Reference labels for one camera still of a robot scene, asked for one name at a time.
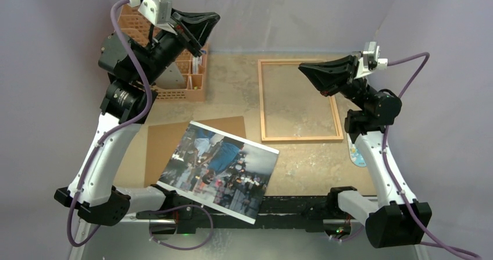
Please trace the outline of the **wooden picture frame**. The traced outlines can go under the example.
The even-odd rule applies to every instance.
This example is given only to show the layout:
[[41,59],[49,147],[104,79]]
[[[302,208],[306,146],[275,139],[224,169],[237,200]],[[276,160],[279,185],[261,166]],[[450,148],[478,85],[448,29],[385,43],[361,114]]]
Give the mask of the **wooden picture frame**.
[[292,58],[292,59],[258,59],[257,73],[259,83],[259,110],[260,110],[260,136],[263,143],[294,143],[294,142],[327,142],[338,143],[344,140],[344,132],[340,120],[338,105],[335,96],[328,98],[331,114],[335,126],[334,136],[292,136],[292,137],[268,137],[266,133],[265,101],[263,88],[263,66],[264,65],[298,65],[302,62],[320,62],[316,58]]

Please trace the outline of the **printed photo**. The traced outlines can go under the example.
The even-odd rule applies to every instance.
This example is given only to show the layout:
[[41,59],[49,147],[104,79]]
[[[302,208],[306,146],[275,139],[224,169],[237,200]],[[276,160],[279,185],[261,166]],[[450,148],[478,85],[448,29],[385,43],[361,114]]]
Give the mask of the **printed photo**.
[[272,147],[191,121],[158,185],[254,224],[279,154]]

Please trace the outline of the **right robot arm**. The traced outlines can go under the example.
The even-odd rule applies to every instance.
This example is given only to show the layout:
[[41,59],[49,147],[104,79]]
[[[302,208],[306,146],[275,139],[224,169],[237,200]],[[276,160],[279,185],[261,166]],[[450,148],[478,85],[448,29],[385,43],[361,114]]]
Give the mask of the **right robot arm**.
[[375,248],[419,244],[432,215],[429,204],[418,201],[406,184],[387,142],[389,127],[402,108],[401,96],[376,90],[366,79],[389,65],[383,58],[349,55],[298,67],[321,95],[339,93],[357,106],[348,111],[344,129],[365,161],[378,201],[370,201],[353,187],[332,188],[326,209],[335,218],[345,213],[354,217]]

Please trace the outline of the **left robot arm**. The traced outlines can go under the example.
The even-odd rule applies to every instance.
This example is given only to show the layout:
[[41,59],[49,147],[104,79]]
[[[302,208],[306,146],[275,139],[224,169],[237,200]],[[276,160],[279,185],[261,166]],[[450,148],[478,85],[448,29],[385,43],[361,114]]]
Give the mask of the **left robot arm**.
[[174,31],[160,31],[153,44],[140,45],[120,27],[105,38],[99,65],[109,73],[110,84],[101,103],[95,137],[77,176],[54,195],[71,215],[98,226],[113,226],[130,213],[151,211],[160,219],[173,213],[173,203],[161,187],[118,188],[113,182],[157,97],[151,83],[183,51],[200,56],[219,20],[215,12],[173,9],[170,21]]

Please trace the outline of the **orange file organizer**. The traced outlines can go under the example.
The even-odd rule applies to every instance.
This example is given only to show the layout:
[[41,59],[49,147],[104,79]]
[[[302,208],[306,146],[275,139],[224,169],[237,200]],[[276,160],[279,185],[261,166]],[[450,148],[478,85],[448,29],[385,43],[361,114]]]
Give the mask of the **orange file organizer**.
[[[123,33],[130,36],[143,47],[149,43],[151,23],[138,12],[137,8],[124,5],[118,16],[118,24]],[[151,83],[158,101],[203,102],[206,90],[209,44],[201,49],[202,55],[194,57],[187,49],[183,50],[159,78]]]

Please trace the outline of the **grey folder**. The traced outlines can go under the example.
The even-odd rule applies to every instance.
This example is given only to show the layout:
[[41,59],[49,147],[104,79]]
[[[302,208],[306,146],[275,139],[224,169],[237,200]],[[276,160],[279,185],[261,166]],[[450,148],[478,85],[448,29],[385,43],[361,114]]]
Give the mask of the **grey folder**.
[[186,88],[187,82],[178,66],[173,62],[155,80],[155,85],[164,90],[175,90]]

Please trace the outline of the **blue white oval object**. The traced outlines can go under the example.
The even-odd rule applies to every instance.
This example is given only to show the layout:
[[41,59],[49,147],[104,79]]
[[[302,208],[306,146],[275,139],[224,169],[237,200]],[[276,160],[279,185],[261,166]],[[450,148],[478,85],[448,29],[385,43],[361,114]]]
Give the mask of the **blue white oval object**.
[[366,162],[359,152],[359,150],[356,148],[355,144],[351,140],[351,136],[347,133],[346,134],[347,140],[348,140],[348,150],[349,150],[349,158],[352,161],[352,163],[355,166],[358,166],[360,168],[365,168]]

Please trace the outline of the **brown backing board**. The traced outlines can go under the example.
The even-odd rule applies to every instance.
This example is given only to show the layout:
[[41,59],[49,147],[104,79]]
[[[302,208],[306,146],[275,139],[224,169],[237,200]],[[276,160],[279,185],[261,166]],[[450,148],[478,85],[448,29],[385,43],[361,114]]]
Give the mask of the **brown backing board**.
[[[201,124],[242,138],[246,137],[242,116],[200,120]],[[144,186],[155,184],[184,135],[188,122],[149,126]]]

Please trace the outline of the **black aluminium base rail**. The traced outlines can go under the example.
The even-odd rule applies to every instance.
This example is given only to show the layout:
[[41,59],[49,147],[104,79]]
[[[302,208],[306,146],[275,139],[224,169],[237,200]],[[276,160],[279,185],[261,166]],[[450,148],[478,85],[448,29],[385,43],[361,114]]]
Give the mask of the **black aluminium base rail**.
[[[131,209],[135,200],[122,190],[113,188],[109,200],[92,206],[87,202],[77,203],[78,215],[87,222],[113,226],[124,215],[135,212],[138,219],[173,218],[178,222],[178,232],[195,233],[196,229],[207,226],[206,213],[192,206],[197,202],[175,191],[168,191],[153,185],[164,197],[159,209],[149,207]],[[349,214],[343,210],[341,197],[356,193],[354,187],[334,187],[326,197],[322,196],[264,196],[248,198],[241,192],[224,194],[218,198],[219,209],[206,207],[213,226],[218,229],[304,229],[316,233],[324,230],[323,221],[342,218]],[[413,202],[411,208],[391,202],[389,205],[370,210],[363,225],[368,238],[377,247],[418,243],[423,231],[418,227],[411,213],[424,217],[426,225],[431,211],[427,204]]]

